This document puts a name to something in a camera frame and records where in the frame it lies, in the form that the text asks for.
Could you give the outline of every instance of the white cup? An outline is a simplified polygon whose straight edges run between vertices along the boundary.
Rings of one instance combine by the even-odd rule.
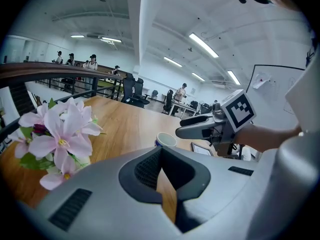
[[[159,132],[156,135],[156,140],[154,141],[155,146],[167,146],[167,147],[175,147],[177,145],[177,140],[175,137],[166,132]]]

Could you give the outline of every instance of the white ceiling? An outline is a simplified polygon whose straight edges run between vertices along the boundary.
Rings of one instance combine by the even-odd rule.
[[[70,34],[120,38],[133,50],[128,0],[32,0],[53,24]],[[195,33],[219,55],[213,58],[189,35]],[[247,0],[163,0],[150,29],[147,52],[164,56],[209,80],[233,87],[232,70],[245,88],[255,64],[302,68],[310,39],[299,12]]]

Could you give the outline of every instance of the ceiling light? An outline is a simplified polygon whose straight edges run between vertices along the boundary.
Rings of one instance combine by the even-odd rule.
[[[103,40],[103,39],[100,39],[102,42],[105,42],[105,43],[108,43],[109,45],[115,45],[115,43],[113,41],[109,41],[109,40]]]
[[[109,41],[114,41],[114,42],[117,42],[117,43],[122,43],[121,40],[118,40],[118,39],[114,39],[114,38],[109,38],[109,37],[101,37],[103,40],[109,40]]]
[[[208,53],[210,53],[214,58],[218,58],[218,54],[214,52],[204,41],[202,41],[199,37],[192,33],[189,37],[194,40],[198,45],[200,45],[203,49],[205,49]]]
[[[202,77],[198,76],[196,73],[192,73],[195,77],[199,78],[201,81],[205,81]]]
[[[235,83],[240,86],[241,83],[239,82],[239,80],[237,79],[237,77],[235,76],[235,74],[232,71],[228,71],[228,74],[232,77],[233,81],[235,81]]]
[[[180,65],[179,63],[176,63],[175,61],[173,61],[172,59],[169,59],[169,58],[167,58],[167,57],[164,57],[164,59],[166,60],[166,61],[168,61],[168,62],[171,62],[172,64],[174,64],[174,65],[176,65],[176,66],[178,66],[178,67],[182,67],[182,65]]]

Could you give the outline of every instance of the paper on wall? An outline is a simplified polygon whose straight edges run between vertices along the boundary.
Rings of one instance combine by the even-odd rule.
[[[264,73],[264,72],[260,72],[258,73],[253,81],[252,87],[254,89],[258,89],[260,88],[265,82],[268,82],[271,79],[271,75]]]

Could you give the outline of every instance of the railing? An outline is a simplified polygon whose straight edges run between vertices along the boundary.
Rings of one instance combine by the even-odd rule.
[[[74,99],[79,97],[90,98],[96,95],[118,100],[122,80],[121,76],[54,63],[28,62],[0,65],[0,89],[35,81],[50,89],[54,88],[70,93],[69,96],[55,100],[55,102],[65,102],[70,97]],[[104,83],[108,83],[109,86],[101,86]],[[0,130],[0,142],[19,128],[18,121],[19,118]]]

